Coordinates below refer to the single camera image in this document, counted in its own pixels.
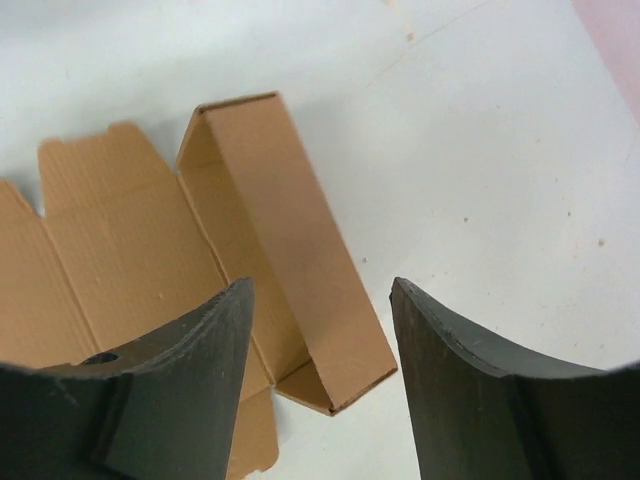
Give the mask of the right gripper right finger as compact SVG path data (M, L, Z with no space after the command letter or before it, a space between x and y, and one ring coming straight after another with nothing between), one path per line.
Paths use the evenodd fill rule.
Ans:
M639 367L516 344L404 278L390 303L424 479L635 479Z

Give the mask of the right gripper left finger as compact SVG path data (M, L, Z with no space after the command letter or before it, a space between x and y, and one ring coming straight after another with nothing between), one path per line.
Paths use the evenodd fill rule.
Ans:
M250 343L254 288L78 365L1 367L5 479L222 479Z

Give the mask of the brown cardboard box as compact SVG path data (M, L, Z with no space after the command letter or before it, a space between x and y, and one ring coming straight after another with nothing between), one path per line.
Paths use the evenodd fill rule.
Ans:
M334 415L396 371L280 94L196 108L175 168L131 122L38 160L43 214L1 184L1 367L78 365L250 279L222 479L276 462L274 394Z

